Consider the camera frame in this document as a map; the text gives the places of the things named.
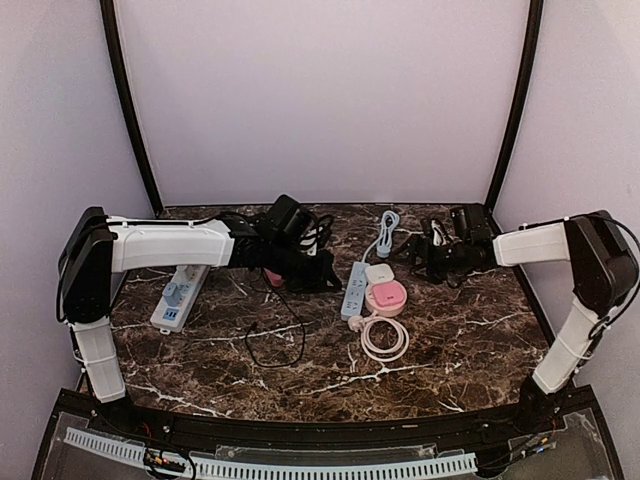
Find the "slotted white strip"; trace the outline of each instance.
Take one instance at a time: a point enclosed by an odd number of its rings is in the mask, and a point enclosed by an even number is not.
[[[67,428],[64,441],[119,463],[143,468],[144,445],[139,442],[125,443],[71,427]],[[165,457],[183,465],[185,463],[178,455],[165,454]],[[260,465],[225,462],[197,455],[191,455],[191,458],[196,465],[197,478],[201,480],[428,480],[477,471],[474,453],[403,463],[345,467]],[[191,468],[187,467],[182,476],[190,478]]]

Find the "dark marble tabletop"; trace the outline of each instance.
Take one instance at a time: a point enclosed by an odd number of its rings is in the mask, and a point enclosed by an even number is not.
[[[255,212],[265,207],[232,207]],[[419,220],[447,220],[433,205],[317,205],[335,215],[328,248],[346,283],[351,265],[376,238],[382,213],[401,216],[394,245],[419,230]],[[177,207],[167,218],[203,218],[222,207]],[[375,261],[375,252],[369,260]],[[298,322],[256,272],[212,269],[181,333],[165,336],[149,318],[173,268],[131,272],[112,321],[122,372],[133,400],[176,412],[248,420],[370,421],[478,410],[518,398],[525,376],[547,344],[513,273],[495,269],[462,287],[430,285],[393,264],[409,300],[397,317],[411,336],[407,353],[382,365],[361,351],[359,334],[340,318],[342,294],[294,295],[286,301],[307,329],[304,357],[294,367],[264,369],[244,344],[247,328],[263,363],[293,360]],[[381,326],[378,336],[390,336]]]

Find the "black frame post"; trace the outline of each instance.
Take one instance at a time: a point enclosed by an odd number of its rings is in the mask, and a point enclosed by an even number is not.
[[[129,80],[122,56],[122,45],[120,44],[120,36],[118,34],[118,21],[116,17],[115,6],[113,0],[100,0],[100,9],[102,10],[102,22],[104,24],[104,33],[107,39],[107,48],[109,50],[109,58],[111,59],[111,69],[113,70],[113,78],[116,82],[118,97],[120,98],[120,107],[124,116],[127,131],[129,132],[129,140],[133,147],[133,153],[136,157],[136,163],[142,176],[144,188],[147,191],[149,202],[156,215],[160,215],[164,206],[158,191],[158,185],[153,177],[149,157],[144,147],[140,125],[138,124],[138,116],[133,104],[131,89],[129,88]]]
[[[484,202],[485,207],[491,213],[498,203],[500,190],[504,184],[504,179],[509,168],[509,161],[513,153],[513,147],[516,143],[524,104],[527,99],[529,90],[529,81],[531,80],[531,72],[533,71],[533,61],[536,55],[536,47],[538,45],[538,34],[540,33],[540,24],[542,21],[542,7],[544,0],[531,0],[529,4],[529,18],[527,19],[527,30],[524,36],[524,46],[522,48],[522,57],[520,59],[520,69],[518,71],[518,80],[513,93],[513,102],[511,103],[511,111],[507,120],[507,128],[502,139],[500,154],[496,168],[493,172],[491,185],[487,198]]]

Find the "robotic arm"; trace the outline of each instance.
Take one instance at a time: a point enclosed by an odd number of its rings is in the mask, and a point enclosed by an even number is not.
[[[454,286],[473,270],[559,260],[571,263],[571,311],[521,389],[520,407],[527,417],[532,413],[535,417],[535,411],[543,410],[545,402],[590,358],[613,311],[637,285],[638,263],[618,229],[620,224],[606,211],[524,225],[497,236],[481,205],[453,209],[451,217],[460,241],[451,241],[441,223],[428,220],[422,225],[424,237],[412,235],[394,255],[407,256],[418,276]]]
[[[74,332],[98,400],[126,394],[109,322],[113,273],[171,265],[267,268],[292,292],[340,291],[333,255],[322,248],[330,227],[321,222],[286,195],[263,214],[223,213],[200,221],[132,220],[87,209],[58,262],[57,313]],[[314,256],[300,246],[310,227]]]

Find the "white wall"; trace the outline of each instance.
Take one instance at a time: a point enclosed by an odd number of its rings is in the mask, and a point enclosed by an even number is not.
[[[504,229],[605,208],[640,233],[640,3],[546,2],[531,89],[497,219]],[[556,330],[568,265],[527,269]],[[578,376],[603,406],[626,476],[640,478],[640,304]]]
[[[119,0],[166,204],[483,201],[526,0]]]
[[[79,370],[55,320],[57,258],[82,211],[149,216],[97,1],[0,3],[0,478],[31,475]]]

